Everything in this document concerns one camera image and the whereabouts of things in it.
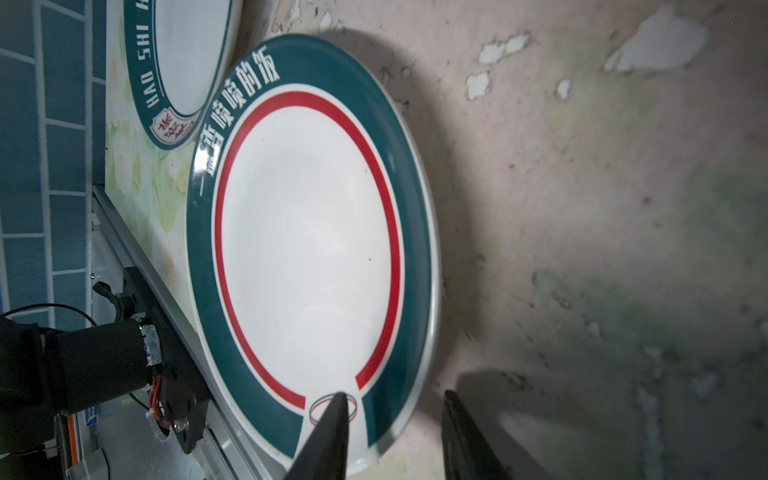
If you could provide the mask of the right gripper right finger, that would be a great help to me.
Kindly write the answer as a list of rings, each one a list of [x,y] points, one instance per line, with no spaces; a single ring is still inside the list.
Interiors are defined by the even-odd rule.
[[[444,393],[441,439],[446,479],[512,478],[453,390]]]

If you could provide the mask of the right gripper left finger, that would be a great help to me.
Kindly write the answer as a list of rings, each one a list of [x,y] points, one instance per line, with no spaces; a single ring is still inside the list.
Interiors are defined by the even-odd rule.
[[[285,480],[344,480],[347,471],[349,410],[347,395],[335,393]]]

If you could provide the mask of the green red rim plate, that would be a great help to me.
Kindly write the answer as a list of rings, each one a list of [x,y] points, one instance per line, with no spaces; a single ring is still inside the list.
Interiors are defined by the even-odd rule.
[[[347,471],[374,464],[424,389],[440,316],[434,205],[374,75],[317,37],[270,39],[208,107],[186,244],[199,334],[241,427],[291,467],[347,396]]]

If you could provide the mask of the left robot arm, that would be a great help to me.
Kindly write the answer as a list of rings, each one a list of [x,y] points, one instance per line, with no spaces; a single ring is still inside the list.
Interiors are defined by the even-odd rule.
[[[3,316],[2,478],[62,478],[43,451],[58,419],[148,384],[158,342],[153,326],[134,320],[60,331]]]

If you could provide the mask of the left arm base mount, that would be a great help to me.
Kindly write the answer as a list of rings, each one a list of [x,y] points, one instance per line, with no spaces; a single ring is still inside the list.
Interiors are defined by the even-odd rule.
[[[175,436],[190,454],[203,438],[211,394],[170,317],[136,267],[123,270],[121,292],[103,281],[93,291],[113,305],[117,321],[137,324],[145,339],[150,417],[162,435]]]

